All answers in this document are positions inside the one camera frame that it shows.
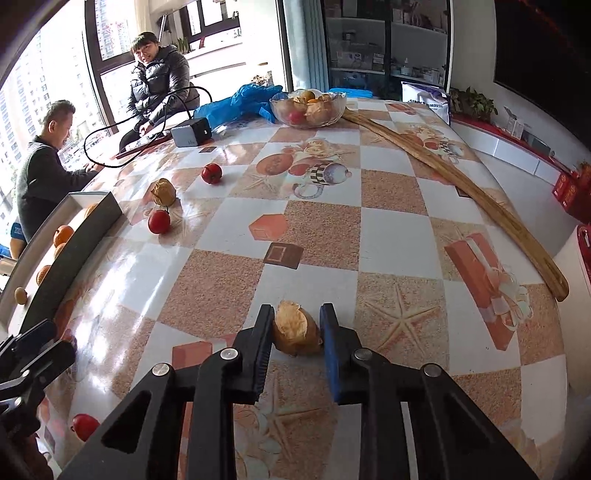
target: potted plant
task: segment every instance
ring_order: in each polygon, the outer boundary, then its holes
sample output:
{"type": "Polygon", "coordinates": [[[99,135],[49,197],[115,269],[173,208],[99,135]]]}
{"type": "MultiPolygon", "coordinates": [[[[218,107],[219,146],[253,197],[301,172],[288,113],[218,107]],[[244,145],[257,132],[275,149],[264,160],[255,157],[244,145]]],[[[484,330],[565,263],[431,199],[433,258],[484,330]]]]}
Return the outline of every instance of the potted plant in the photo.
{"type": "Polygon", "coordinates": [[[486,98],[484,94],[478,93],[470,87],[466,89],[466,100],[472,110],[473,118],[491,123],[491,114],[493,112],[495,115],[499,114],[495,108],[494,100],[486,98]]]}

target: black jacket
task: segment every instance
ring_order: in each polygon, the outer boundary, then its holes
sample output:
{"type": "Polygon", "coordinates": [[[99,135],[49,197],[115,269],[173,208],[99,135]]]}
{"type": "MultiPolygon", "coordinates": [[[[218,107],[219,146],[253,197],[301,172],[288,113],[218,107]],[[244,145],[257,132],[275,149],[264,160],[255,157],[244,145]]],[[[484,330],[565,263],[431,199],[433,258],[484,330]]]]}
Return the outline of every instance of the black jacket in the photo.
{"type": "Polygon", "coordinates": [[[57,150],[40,137],[33,138],[17,177],[18,217],[27,242],[68,193],[82,190],[97,173],[65,170],[57,150]]]}
{"type": "MultiPolygon", "coordinates": [[[[135,130],[147,121],[154,125],[164,118],[168,92],[193,86],[189,82],[189,63],[174,45],[160,47],[154,60],[147,65],[138,62],[131,74],[128,112],[136,117],[135,130]]],[[[195,110],[199,106],[199,91],[195,88],[183,90],[176,95],[189,110],[195,110]]],[[[178,99],[170,100],[169,116],[182,110],[184,106],[178,99]]]]}

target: windowsill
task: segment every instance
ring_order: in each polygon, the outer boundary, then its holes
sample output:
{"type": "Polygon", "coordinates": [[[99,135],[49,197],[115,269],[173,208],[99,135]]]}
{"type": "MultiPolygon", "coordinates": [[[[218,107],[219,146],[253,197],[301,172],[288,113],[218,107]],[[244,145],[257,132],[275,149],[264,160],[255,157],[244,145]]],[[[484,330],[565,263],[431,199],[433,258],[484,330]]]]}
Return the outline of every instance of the windowsill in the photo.
{"type": "Polygon", "coordinates": [[[199,57],[201,55],[204,55],[206,53],[211,53],[213,51],[217,51],[217,50],[222,50],[224,48],[228,48],[228,47],[233,47],[235,45],[240,45],[242,44],[242,39],[240,37],[235,39],[236,41],[229,41],[227,43],[223,43],[222,45],[218,45],[216,47],[204,47],[204,48],[197,48],[189,53],[184,54],[185,58],[187,60],[193,59],[195,57],[199,57]]]}

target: blue plastic bag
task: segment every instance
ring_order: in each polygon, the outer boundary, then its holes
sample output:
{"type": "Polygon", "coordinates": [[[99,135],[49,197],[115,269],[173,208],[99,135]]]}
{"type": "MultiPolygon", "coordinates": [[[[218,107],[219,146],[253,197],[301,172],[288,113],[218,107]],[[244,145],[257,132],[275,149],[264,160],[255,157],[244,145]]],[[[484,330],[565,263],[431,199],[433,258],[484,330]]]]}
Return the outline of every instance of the blue plastic bag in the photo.
{"type": "Polygon", "coordinates": [[[242,85],[231,97],[218,102],[207,103],[193,112],[193,118],[207,118],[209,126],[214,129],[220,125],[237,120],[247,113],[257,113],[270,122],[275,121],[269,100],[283,87],[258,86],[253,83],[242,85]]]}

